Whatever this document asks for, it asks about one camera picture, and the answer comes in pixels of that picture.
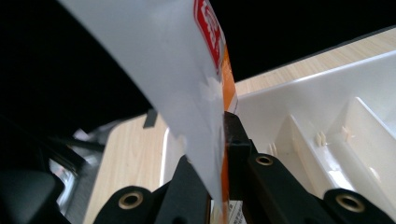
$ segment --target white plastic bag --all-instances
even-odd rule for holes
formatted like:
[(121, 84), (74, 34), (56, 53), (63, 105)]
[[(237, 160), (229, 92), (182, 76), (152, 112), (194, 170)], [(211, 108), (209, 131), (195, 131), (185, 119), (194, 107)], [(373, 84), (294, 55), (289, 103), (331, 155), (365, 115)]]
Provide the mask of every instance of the white plastic bag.
[(235, 112), (237, 97), (225, 39), (209, 3), (60, 2), (126, 71), (173, 136), (182, 139), (211, 197), (223, 206), (228, 200), (223, 112)]

